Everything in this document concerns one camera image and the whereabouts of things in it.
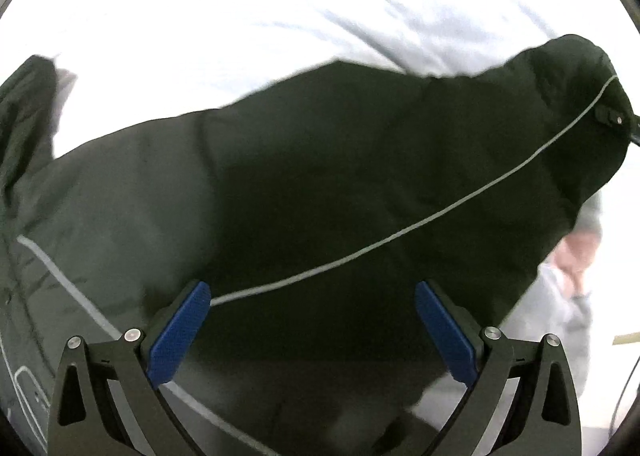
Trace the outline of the person's right hand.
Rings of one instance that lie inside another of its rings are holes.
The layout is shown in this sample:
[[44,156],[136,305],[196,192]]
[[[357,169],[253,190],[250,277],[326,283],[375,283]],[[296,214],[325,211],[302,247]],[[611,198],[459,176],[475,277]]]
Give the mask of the person's right hand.
[[592,231],[573,231],[553,249],[549,261],[563,275],[563,294],[567,299],[584,295],[585,274],[600,247],[600,236]]

